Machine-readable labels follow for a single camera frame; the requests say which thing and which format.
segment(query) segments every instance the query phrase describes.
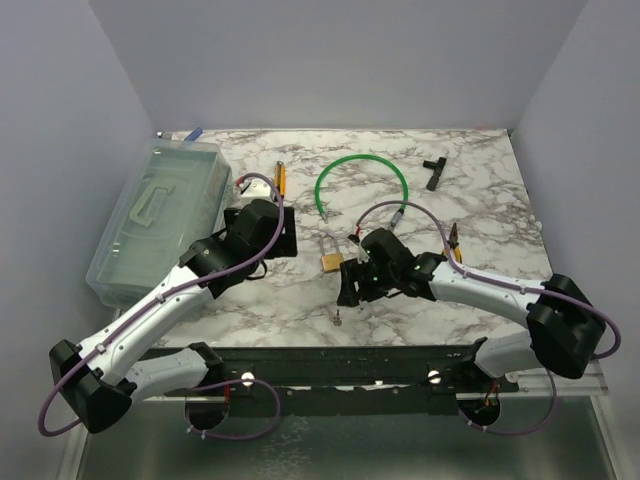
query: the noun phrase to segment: green cable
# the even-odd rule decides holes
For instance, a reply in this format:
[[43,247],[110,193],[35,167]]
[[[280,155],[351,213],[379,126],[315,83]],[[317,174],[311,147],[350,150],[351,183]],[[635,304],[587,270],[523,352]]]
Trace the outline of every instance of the green cable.
[[[356,155],[349,155],[347,157],[342,157],[342,158],[336,160],[331,165],[329,165],[327,168],[325,168],[322,171],[322,173],[320,173],[320,176],[318,177],[318,180],[316,181],[316,187],[315,187],[315,190],[314,190],[314,194],[315,194],[315,198],[316,198],[316,207],[318,207],[318,212],[320,213],[320,216],[322,217],[322,219],[324,220],[325,223],[328,223],[328,218],[327,218],[327,214],[324,211],[324,208],[322,208],[322,202],[320,201],[320,184],[322,183],[322,180],[324,180],[324,177],[326,177],[327,174],[333,168],[335,168],[338,165],[341,165],[341,164],[343,164],[345,162],[348,162],[350,160],[374,160],[376,162],[380,162],[383,165],[386,165],[387,167],[389,167],[391,170],[394,171],[396,176],[400,179],[400,183],[402,183],[402,200],[405,201],[405,202],[407,200],[409,200],[409,186],[407,185],[407,181],[404,179],[404,176],[402,175],[402,172],[400,172],[400,170],[398,170],[398,167],[396,167],[393,163],[391,163],[389,160],[386,160],[386,159],[384,159],[382,157],[378,157],[377,155],[370,155],[370,154],[367,154],[367,153],[358,153]],[[397,223],[400,221],[400,218],[401,218],[402,214],[404,214],[405,207],[406,207],[406,205],[402,205],[398,209],[397,215],[394,215],[394,219],[392,220],[392,227],[395,227],[397,225]]]

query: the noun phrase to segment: green wire loop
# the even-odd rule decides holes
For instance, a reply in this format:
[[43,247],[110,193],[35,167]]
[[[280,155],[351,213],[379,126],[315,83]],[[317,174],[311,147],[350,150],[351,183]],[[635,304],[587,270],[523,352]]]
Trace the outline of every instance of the green wire loop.
[[[382,157],[379,157],[377,155],[370,155],[368,153],[358,153],[356,155],[349,155],[347,157],[342,157],[338,160],[336,160],[335,162],[333,162],[331,165],[329,165],[327,168],[325,168],[322,173],[320,173],[320,176],[318,177],[318,180],[316,181],[316,187],[314,190],[314,195],[315,195],[315,199],[316,199],[316,207],[318,208],[318,212],[320,213],[320,216],[324,219],[324,221],[327,221],[327,214],[324,211],[324,208],[322,207],[322,202],[320,201],[320,184],[322,183],[322,181],[324,180],[324,177],[327,176],[327,174],[335,167],[337,167],[338,165],[341,165],[345,162],[348,162],[350,160],[373,160],[376,162],[380,162],[383,165],[386,165],[387,167],[389,167],[391,170],[393,170],[393,172],[396,174],[396,176],[400,179],[400,183],[402,183],[402,200],[403,201],[407,201],[409,200],[409,186],[407,185],[407,181],[404,179],[404,176],[402,175],[402,172],[400,172],[400,170],[398,170],[398,167],[396,167],[393,163],[391,163],[389,160],[386,160]],[[402,205],[400,207],[400,210],[404,211],[406,205]]]

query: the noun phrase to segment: container handle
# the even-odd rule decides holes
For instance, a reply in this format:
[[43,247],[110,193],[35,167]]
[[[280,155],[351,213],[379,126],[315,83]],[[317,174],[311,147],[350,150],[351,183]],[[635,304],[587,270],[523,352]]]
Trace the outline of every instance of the container handle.
[[175,186],[176,186],[175,183],[166,182],[162,180],[154,180],[153,182],[151,182],[147,186],[146,190],[142,193],[142,195],[140,195],[140,198],[138,199],[136,204],[133,206],[133,208],[129,212],[129,218],[131,219],[131,221],[138,223],[143,227],[149,228],[153,219],[141,217],[140,212],[142,211],[144,206],[147,204],[147,202],[149,201],[153,193],[156,191],[156,189],[166,190],[168,193],[171,193],[171,191],[173,190],[173,187]]

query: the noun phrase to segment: padlock shackle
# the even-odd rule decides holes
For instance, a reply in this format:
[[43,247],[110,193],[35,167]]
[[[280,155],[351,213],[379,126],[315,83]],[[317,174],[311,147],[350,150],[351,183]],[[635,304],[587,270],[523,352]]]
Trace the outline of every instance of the padlock shackle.
[[336,238],[335,234],[331,233],[331,232],[326,232],[324,233],[320,239],[318,240],[318,243],[320,244],[320,253],[324,256],[327,253],[324,250],[324,239],[325,238],[330,238],[331,240],[333,240],[333,246],[336,249],[336,253],[340,253],[340,245],[338,244],[338,239]]

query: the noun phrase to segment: wire connector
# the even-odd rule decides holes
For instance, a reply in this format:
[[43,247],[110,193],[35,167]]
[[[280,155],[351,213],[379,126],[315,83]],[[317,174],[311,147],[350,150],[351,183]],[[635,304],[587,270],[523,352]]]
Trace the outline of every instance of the wire connector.
[[400,223],[400,220],[402,220],[403,216],[404,216],[404,210],[399,208],[398,211],[393,214],[393,217],[391,217],[391,222],[389,222],[389,230],[393,232],[395,228],[398,226],[398,224]]

